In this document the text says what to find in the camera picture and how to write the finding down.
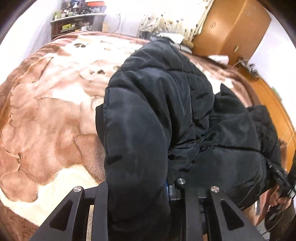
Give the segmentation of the person's right hand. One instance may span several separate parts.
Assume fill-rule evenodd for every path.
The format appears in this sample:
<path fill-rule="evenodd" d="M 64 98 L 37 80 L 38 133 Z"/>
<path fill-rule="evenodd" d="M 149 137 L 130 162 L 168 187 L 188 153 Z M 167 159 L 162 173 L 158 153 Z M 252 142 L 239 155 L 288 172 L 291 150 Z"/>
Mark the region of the person's right hand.
<path fill-rule="evenodd" d="M 279 189 L 280 189 L 280 187 L 277 186 L 276 189 L 274 190 L 274 192 L 272 192 L 272 194 L 269 197 L 269 200 L 267 202 L 268 207 L 283 205 L 283 207 L 281 209 L 285 210 L 289 207 L 289 205 L 291 203 L 291 199 L 289 199 L 288 197 L 280 197 Z"/>

